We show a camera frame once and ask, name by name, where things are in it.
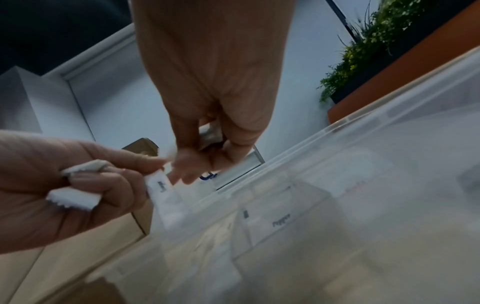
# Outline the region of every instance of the brown cardboard box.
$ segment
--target brown cardboard box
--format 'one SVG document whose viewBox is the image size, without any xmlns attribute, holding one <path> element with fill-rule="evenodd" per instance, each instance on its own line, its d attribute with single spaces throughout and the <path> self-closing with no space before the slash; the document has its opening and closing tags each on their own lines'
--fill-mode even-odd
<svg viewBox="0 0 480 304">
<path fill-rule="evenodd" d="M 141 138 L 124 149 L 156 156 L 158 147 L 151 140 Z M 131 215 L 127 214 L 43 249 L 0 256 L 0 269 L 8 270 L 0 273 L 1 286 L 8 289 L 8 294 L 0 297 L 0 304 L 38 303 L 51 294 L 64 290 L 72 282 L 78 281 L 118 252 L 148 235 L 152 215 L 153 204 L 149 201 Z"/>
</svg>

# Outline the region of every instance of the beige surface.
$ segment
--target beige surface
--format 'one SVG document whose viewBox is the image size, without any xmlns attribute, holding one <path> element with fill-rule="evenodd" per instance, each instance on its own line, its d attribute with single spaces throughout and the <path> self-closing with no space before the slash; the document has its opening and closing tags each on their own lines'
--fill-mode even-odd
<svg viewBox="0 0 480 304">
<path fill-rule="evenodd" d="M 43 248 L 0 255 L 0 304 L 10 301 Z"/>
<path fill-rule="evenodd" d="M 35 303 L 142 237 L 134 218 L 127 214 L 99 228 L 47 246 L 10 303 Z"/>
</svg>

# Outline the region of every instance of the planter box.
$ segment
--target planter box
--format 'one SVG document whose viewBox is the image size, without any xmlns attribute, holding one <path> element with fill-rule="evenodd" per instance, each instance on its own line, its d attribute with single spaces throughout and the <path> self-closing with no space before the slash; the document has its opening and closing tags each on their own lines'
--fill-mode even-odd
<svg viewBox="0 0 480 304">
<path fill-rule="evenodd" d="M 480 0 L 442 0 L 390 54 L 332 95 L 330 123 L 355 112 L 480 45 Z"/>
</svg>

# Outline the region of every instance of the translucent plastic box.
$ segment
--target translucent plastic box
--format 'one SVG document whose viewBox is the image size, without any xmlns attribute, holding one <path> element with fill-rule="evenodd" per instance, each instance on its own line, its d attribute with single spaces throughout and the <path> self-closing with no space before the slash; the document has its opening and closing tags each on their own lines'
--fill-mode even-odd
<svg viewBox="0 0 480 304">
<path fill-rule="evenodd" d="M 334 124 L 219 199 L 239 206 L 231 256 L 258 302 L 477 301 L 480 52 Z"/>
</svg>

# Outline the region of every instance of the person's left hand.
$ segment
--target person's left hand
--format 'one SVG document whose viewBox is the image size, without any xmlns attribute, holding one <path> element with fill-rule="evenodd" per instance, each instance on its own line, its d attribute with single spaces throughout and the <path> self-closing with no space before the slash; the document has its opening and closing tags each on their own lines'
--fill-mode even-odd
<svg viewBox="0 0 480 304">
<path fill-rule="evenodd" d="M 94 159 L 113 166 L 101 173 L 60 171 Z M 45 246 L 139 209 L 148 200 L 143 175 L 165 160 L 110 149 L 93 142 L 0 131 L 0 253 Z M 46 201 L 68 185 L 103 197 L 91 212 Z"/>
</svg>

